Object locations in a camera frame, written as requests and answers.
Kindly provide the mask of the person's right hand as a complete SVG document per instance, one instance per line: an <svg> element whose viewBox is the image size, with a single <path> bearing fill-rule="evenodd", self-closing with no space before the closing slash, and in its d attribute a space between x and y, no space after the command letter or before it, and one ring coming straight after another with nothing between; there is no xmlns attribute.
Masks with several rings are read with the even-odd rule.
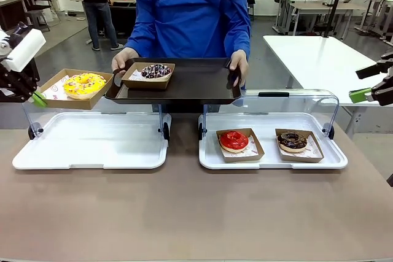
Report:
<svg viewBox="0 0 393 262"><path fill-rule="evenodd" d="M139 58L139 54L133 48L125 47L113 57L111 63L112 70L120 70L120 73L125 73L126 62L132 58Z"/></svg>

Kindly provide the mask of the person's left hand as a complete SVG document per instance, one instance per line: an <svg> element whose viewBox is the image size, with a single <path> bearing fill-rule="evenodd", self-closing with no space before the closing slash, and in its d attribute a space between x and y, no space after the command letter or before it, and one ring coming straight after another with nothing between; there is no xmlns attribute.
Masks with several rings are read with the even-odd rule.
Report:
<svg viewBox="0 0 393 262"><path fill-rule="evenodd" d="M239 85L243 87L246 83L246 77L249 71L249 64L247 61L246 52L242 49L233 52L230 60L229 69L232 72L238 73L233 79L233 86Z"/></svg>

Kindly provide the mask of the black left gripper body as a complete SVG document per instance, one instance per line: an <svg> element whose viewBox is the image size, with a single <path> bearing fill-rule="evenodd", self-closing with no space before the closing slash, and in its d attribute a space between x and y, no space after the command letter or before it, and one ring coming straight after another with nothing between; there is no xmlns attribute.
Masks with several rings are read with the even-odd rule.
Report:
<svg viewBox="0 0 393 262"><path fill-rule="evenodd" d="M1 102L25 102L37 90L40 81L35 59L21 72L8 70L1 64Z"/></svg>

